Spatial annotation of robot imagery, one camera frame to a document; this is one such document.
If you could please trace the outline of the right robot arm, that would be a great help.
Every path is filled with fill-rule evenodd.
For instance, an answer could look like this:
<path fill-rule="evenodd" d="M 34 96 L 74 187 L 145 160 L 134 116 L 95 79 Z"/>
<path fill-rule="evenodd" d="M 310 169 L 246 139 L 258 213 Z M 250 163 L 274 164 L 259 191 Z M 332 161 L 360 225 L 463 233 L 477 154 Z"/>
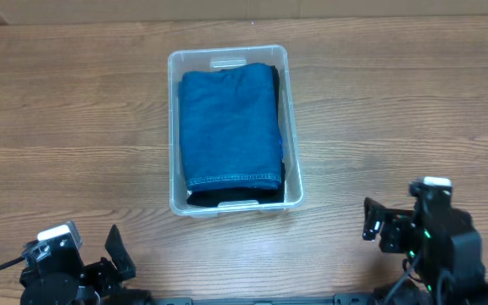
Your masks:
<path fill-rule="evenodd" d="M 403 253 L 433 304 L 488 304 L 482 240 L 469 213 L 454 208 L 449 196 L 417 197 L 412 210 L 364 202 L 363 239 L 380 240 L 385 253 Z"/>

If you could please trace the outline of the blue sequin glitter garment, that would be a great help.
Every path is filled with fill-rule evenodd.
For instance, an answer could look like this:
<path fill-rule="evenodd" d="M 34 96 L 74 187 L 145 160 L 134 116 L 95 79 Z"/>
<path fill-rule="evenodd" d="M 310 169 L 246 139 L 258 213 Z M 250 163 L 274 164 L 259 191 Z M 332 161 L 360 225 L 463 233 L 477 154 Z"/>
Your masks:
<path fill-rule="evenodd" d="M 284 158 L 284 149 L 283 149 L 283 140 L 282 138 L 279 139 L 279 149 L 280 149 L 280 160 Z"/>

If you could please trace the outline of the blue denim jeans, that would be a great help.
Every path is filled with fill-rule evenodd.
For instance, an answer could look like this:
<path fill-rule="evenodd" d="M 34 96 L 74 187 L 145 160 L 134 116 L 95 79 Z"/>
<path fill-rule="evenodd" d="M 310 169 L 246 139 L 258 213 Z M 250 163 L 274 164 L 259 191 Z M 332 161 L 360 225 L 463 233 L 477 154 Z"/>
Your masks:
<path fill-rule="evenodd" d="M 179 83 L 186 186 L 189 191 L 276 190 L 282 164 L 278 117 L 273 125 L 260 125 L 253 115 L 234 110 L 214 91 L 220 71 L 186 72 Z"/>

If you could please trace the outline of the black cloth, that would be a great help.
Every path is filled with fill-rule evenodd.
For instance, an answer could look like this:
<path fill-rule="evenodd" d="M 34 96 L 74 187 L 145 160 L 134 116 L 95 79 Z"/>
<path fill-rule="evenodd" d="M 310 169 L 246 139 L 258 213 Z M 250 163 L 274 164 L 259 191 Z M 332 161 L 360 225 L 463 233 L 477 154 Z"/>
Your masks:
<path fill-rule="evenodd" d="M 193 191 L 186 199 L 188 205 L 215 208 L 222 202 L 257 201 L 260 204 L 282 202 L 285 193 L 286 167 L 281 164 L 281 183 L 276 190 L 258 188 L 226 188 L 212 191 Z"/>
<path fill-rule="evenodd" d="M 273 125 L 278 117 L 280 77 L 267 64 L 248 64 L 219 72 L 214 90 L 238 112 L 254 116 L 260 125 Z"/>

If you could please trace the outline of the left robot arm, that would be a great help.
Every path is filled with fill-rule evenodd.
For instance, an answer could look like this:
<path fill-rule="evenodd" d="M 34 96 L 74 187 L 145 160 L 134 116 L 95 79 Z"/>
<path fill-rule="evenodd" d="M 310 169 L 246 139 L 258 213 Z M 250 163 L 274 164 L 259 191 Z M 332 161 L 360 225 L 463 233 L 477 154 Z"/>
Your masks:
<path fill-rule="evenodd" d="M 150 291 L 128 289 L 123 283 L 136 277 L 136 266 L 113 225 L 105 241 L 108 258 L 84 264 L 82 239 L 72 221 L 37 234 L 22 252 L 26 267 L 19 282 L 25 288 L 24 305 L 113 304 L 152 305 Z"/>

